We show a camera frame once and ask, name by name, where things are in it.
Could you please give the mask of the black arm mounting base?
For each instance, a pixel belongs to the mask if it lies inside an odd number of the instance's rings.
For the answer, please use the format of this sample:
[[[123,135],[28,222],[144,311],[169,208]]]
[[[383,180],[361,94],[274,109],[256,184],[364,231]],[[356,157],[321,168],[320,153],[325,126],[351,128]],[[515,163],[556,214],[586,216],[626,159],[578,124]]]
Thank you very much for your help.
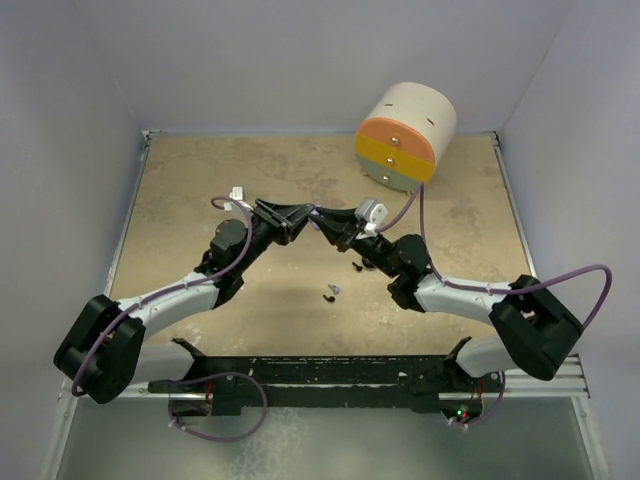
[[[193,363],[176,381],[149,389],[189,398],[213,416],[244,407],[407,409],[478,417],[482,402],[504,387],[501,374],[474,379],[451,355],[207,356],[183,339]]]

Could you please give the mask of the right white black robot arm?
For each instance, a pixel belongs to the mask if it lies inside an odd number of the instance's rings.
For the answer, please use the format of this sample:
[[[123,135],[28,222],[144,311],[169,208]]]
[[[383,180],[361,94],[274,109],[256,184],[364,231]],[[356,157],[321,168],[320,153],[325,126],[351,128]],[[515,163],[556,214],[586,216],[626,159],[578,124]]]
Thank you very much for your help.
[[[494,328],[492,336],[461,340],[445,357],[445,380],[456,391],[467,391],[480,377],[511,369],[550,381],[584,331],[568,308],[532,276],[497,284],[440,280],[418,234],[389,240],[367,227],[355,210],[317,208],[310,219],[338,251],[355,251],[391,278],[387,289],[400,308],[452,314]]]

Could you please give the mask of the purple black wireless earbud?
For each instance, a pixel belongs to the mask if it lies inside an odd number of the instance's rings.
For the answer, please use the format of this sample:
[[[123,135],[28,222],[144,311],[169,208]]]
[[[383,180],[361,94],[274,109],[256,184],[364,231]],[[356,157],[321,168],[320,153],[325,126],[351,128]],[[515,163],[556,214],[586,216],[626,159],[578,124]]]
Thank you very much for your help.
[[[323,298],[328,303],[334,303],[336,301],[337,296],[340,294],[341,289],[339,286],[335,284],[328,284],[327,288],[329,289],[329,293],[323,294]]]

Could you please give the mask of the purple earbud charging case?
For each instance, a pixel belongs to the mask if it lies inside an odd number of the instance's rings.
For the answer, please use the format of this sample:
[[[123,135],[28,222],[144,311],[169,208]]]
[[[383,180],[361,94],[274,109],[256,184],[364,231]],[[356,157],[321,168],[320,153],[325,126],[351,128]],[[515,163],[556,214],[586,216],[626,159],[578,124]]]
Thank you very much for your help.
[[[313,227],[315,231],[320,231],[321,228],[317,223],[317,219],[319,218],[319,212],[316,209],[313,209],[309,214],[309,223]]]

